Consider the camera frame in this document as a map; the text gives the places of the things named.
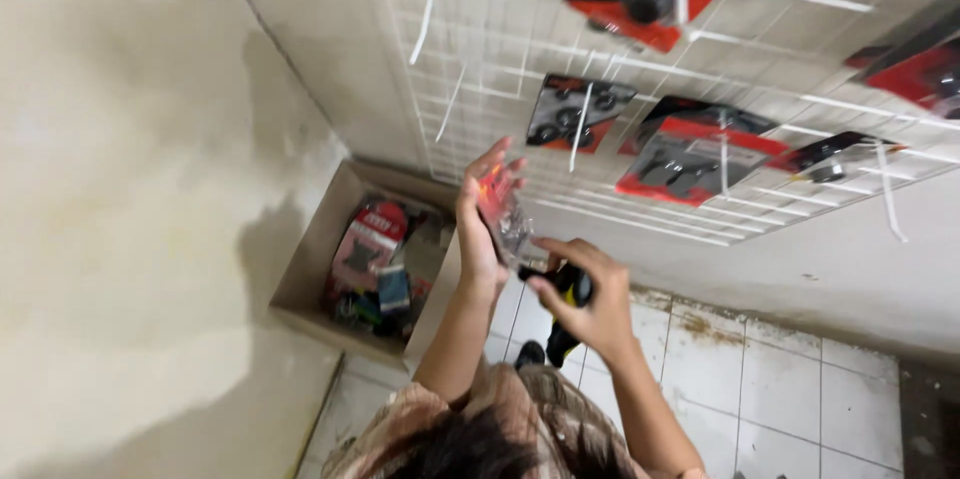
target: tiled floor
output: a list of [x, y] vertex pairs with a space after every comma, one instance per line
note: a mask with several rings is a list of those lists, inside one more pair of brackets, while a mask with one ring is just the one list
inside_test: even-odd
[[[641, 299], [630, 314], [667, 402], [713, 479], [738, 471], [745, 479], [902, 479], [894, 358], [687, 304]], [[484, 346], [487, 360], [513, 361], [527, 339], [546, 343], [551, 322], [534, 293], [511, 282]], [[622, 430], [611, 376], [597, 354], [575, 349], [561, 373]], [[317, 479], [330, 449], [359, 434], [408, 381], [349, 357], [298, 479]]]

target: shoe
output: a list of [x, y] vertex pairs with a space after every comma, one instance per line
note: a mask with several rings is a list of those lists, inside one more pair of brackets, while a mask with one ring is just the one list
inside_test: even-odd
[[513, 363], [513, 367], [520, 370], [522, 366], [526, 366], [527, 364], [546, 364], [544, 347], [535, 340], [529, 340], [523, 344], [523, 347], [520, 349], [520, 354], [516, 356], [516, 362]]

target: white wire grid panel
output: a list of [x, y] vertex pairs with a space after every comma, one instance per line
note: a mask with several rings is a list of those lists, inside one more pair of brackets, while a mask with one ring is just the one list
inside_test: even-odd
[[[910, 146], [889, 159], [894, 188], [960, 165], [960, 124], [932, 117], [848, 79], [842, 62], [932, 0], [715, 0], [668, 54], [586, 29], [563, 0], [434, 0], [422, 52], [406, 65], [427, 0], [384, 0], [389, 42], [404, 62], [434, 178], [459, 182], [464, 166], [505, 135], [526, 156], [525, 202], [573, 211], [717, 245], [751, 239], [882, 193], [876, 164], [843, 182], [814, 185], [761, 169], [702, 207], [621, 195], [613, 184], [630, 165], [616, 154], [654, 103], [676, 94], [732, 104], [771, 117], [766, 136], [798, 147], [845, 130]], [[548, 72], [628, 83], [639, 96], [595, 155], [523, 146]], [[461, 73], [462, 84], [458, 87]], [[435, 142], [444, 117], [449, 121]], [[909, 222], [903, 227], [909, 230]]]

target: open cardboard box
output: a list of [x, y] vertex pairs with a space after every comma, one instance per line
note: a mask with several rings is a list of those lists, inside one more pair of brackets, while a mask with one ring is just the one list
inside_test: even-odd
[[357, 206], [371, 190], [387, 190], [454, 213], [457, 190], [390, 169], [356, 161], [343, 161], [317, 212], [307, 226], [270, 308], [284, 321], [307, 335], [342, 350], [358, 353], [394, 368], [408, 370], [420, 362], [437, 333], [447, 302], [460, 277], [460, 244], [454, 234], [437, 280], [406, 346], [398, 340], [378, 338], [334, 323], [318, 303], [340, 240]]

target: hair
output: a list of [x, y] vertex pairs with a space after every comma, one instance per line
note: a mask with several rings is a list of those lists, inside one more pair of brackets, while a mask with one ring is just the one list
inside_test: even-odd
[[[555, 439], [577, 479], [636, 479], [612, 443], [590, 447], [583, 428], [576, 450]], [[472, 417], [447, 413], [434, 426], [394, 442], [365, 477], [386, 471], [386, 479], [522, 479], [539, 462], [536, 448], [507, 439], [494, 409], [486, 408]]]

